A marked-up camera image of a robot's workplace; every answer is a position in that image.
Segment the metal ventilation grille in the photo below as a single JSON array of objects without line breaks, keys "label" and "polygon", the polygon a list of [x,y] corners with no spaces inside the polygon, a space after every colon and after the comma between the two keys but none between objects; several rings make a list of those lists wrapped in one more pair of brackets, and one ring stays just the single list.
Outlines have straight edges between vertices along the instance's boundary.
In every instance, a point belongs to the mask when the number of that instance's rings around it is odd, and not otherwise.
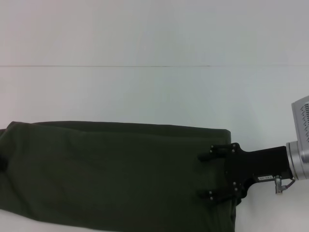
[{"label": "metal ventilation grille", "polygon": [[306,103],[303,107],[301,107],[300,110],[304,124],[305,136],[307,137],[306,141],[309,143],[309,102]]}]

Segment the white wall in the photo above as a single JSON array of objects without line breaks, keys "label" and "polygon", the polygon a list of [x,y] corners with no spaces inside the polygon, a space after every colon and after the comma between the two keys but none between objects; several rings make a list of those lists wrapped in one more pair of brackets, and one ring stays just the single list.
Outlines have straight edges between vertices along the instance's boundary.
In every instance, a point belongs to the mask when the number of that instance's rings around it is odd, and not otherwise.
[{"label": "white wall", "polygon": [[[308,1],[0,0],[0,127],[92,120],[225,128],[247,151],[296,140]],[[236,232],[307,231],[309,181],[253,185]],[[84,232],[0,211],[6,232]]]}]

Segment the white label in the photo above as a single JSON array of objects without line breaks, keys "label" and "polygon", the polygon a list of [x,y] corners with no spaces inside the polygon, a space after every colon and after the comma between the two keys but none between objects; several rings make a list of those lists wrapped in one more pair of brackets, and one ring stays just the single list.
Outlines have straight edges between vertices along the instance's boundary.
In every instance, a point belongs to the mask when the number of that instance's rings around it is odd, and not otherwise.
[{"label": "white label", "polygon": [[272,175],[260,176],[258,177],[259,180],[271,180],[274,177]]}]

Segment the black bracket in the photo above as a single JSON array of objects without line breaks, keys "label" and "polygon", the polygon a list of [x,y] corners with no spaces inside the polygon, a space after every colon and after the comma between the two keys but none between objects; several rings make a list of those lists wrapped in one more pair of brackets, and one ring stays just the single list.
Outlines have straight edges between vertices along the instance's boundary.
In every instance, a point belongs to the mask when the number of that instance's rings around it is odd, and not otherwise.
[{"label": "black bracket", "polygon": [[212,145],[209,152],[198,159],[208,162],[225,159],[224,172],[227,186],[221,189],[205,189],[197,194],[210,203],[221,203],[237,199],[238,203],[247,196],[251,185],[258,182],[273,181],[276,176],[292,179],[285,146],[260,151],[245,152],[238,143]]}]

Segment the dark green bag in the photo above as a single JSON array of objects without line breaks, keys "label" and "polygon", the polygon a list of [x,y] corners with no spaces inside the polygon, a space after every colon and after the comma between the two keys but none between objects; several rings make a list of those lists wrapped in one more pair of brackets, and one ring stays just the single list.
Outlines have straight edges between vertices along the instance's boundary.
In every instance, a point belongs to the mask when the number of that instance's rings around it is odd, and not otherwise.
[{"label": "dark green bag", "polygon": [[233,232],[235,202],[206,205],[223,161],[201,163],[230,132],[166,125],[11,123],[0,130],[0,209],[119,232]]}]

